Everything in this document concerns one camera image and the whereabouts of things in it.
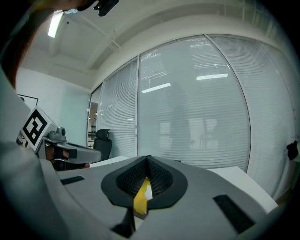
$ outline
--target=ceiling light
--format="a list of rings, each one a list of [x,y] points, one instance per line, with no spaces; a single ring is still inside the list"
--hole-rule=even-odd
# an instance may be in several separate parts
[[[58,14],[54,13],[52,20],[51,20],[49,32],[48,32],[49,36],[51,36],[53,38],[55,37],[58,26],[60,24],[60,20],[62,18],[62,15],[63,15],[63,12],[58,13]]]
[[[153,88],[143,90],[142,93],[151,92],[151,91],[161,89],[161,88],[165,88],[165,87],[169,87],[169,86],[170,86],[170,83],[166,83],[166,84],[163,84],[163,85],[159,85],[159,86],[156,86],[156,87],[153,87]]]
[[[204,80],[204,79],[221,78],[221,77],[227,77],[227,76],[228,76],[228,73],[206,75],[206,76],[199,76],[199,77],[197,77],[196,80],[199,81],[199,80]]]

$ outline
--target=black chair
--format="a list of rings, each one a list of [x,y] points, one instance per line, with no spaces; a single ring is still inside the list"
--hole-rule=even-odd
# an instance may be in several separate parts
[[[96,138],[94,140],[94,149],[101,152],[101,160],[104,161],[109,158],[109,154],[112,150],[112,141],[108,139],[108,131],[110,129],[100,129],[96,132]]]

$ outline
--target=white desk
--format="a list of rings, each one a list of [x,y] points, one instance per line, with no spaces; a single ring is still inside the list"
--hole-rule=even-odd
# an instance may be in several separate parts
[[[93,163],[90,165],[90,167],[103,166],[126,159],[128,158],[124,156],[114,157],[99,163]],[[261,205],[266,213],[269,213],[278,206],[277,203],[239,167],[214,168],[208,170],[218,174],[228,182],[232,183],[234,186],[247,193]]]

